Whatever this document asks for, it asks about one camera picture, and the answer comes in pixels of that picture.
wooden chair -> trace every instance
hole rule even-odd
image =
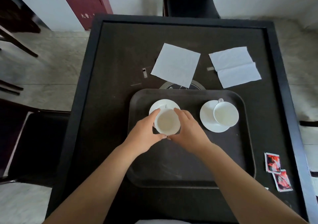
[[[163,0],[163,15],[169,17],[220,18],[213,0]]]
[[[69,115],[0,99],[0,184],[52,187]]]

hand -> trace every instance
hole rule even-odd
[[[146,152],[155,143],[167,137],[165,134],[152,132],[152,126],[159,112],[160,109],[156,109],[149,116],[139,120],[123,142],[124,145],[132,147],[137,155]]]
[[[187,151],[196,154],[206,145],[212,144],[198,122],[186,110],[174,108],[181,123],[180,134],[169,135],[168,139],[178,143]]]

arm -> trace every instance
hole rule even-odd
[[[167,136],[153,134],[159,109],[137,122],[126,140],[43,222],[43,224],[103,223],[129,166]]]
[[[220,147],[211,143],[188,111],[175,109],[175,112],[181,122],[181,131],[168,138],[205,163],[239,223],[307,223],[247,174]]]

dark table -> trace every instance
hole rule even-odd
[[[247,46],[262,80],[228,89],[245,102],[256,180],[316,223],[316,197],[273,23],[122,15],[94,19],[47,215],[124,141],[133,94],[166,84],[150,74],[164,43],[201,53],[193,80],[206,89],[222,89],[217,73],[207,70],[208,54]],[[280,155],[294,191],[276,190],[264,152]],[[237,222],[218,189],[139,188],[125,177],[107,223],[154,218]]]

white saucer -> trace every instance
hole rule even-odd
[[[149,114],[151,114],[153,111],[155,111],[156,109],[164,109],[164,108],[167,108],[167,109],[174,109],[174,108],[177,108],[177,109],[180,109],[180,107],[172,100],[169,100],[169,99],[161,99],[161,100],[158,100],[157,102],[155,102],[150,110],[149,110]]]
[[[228,126],[222,126],[218,123],[210,123],[209,118],[207,115],[207,111],[213,111],[215,106],[217,105],[217,100],[211,100],[203,104],[201,110],[200,110],[200,119],[204,127],[206,127],[208,130],[215,132],[215,133],[222,133],[226,130],[228,130],[230,127]]]

